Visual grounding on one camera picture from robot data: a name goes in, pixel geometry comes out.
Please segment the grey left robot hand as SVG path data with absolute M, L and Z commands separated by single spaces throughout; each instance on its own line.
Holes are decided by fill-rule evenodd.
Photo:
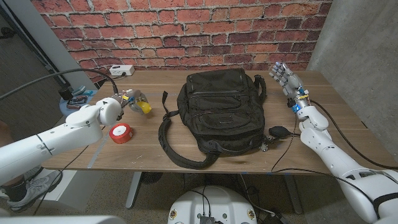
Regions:
M 145 94 L 140 90 L 129 89 L 123 91 L 121 106 L 123 108 L 128 106 L 131 110 L 140 114 L 148 114 L 152 111 Z

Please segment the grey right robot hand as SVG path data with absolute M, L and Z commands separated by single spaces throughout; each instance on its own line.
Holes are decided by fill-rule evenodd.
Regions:
M 310 106 L 308 91 L 303 87 L 303 81 L 285 63 L 276 62 L 269 75 L 282 87 L 287 97 L 287 106 L 292 108 L 294 113 Z

